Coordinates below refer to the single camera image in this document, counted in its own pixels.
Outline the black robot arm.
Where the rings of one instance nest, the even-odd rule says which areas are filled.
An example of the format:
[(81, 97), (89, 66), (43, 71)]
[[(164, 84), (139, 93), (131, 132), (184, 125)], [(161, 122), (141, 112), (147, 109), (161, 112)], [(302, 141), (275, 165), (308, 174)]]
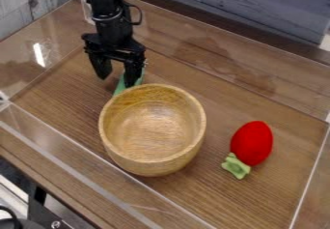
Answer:
[(132, 36), (132, 27), (141, 23), (141, 17), (131, 20), (129, 8), (136, 8), (125, 0), (87, 0), (92, 7), (95, 33), (85, 33), (81, 39), (93, 71), (105, 79), (112, 72), (112, 60), (124, 64), (121, 87), (132, 87), (141, 78), (145, 47)]

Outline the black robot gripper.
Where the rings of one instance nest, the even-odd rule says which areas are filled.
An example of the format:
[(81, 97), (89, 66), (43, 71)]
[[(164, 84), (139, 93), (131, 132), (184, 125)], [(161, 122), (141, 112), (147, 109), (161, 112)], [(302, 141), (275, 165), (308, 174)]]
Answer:
[(132, 36), (132, 25), (125, 16), (92, 16), (95, 33), (85, 33), (81, 39), (96, 76), (105, 79), (112, 72), (111, 61), (124, 63), (125, 87), (141, 82), (145, 47)]

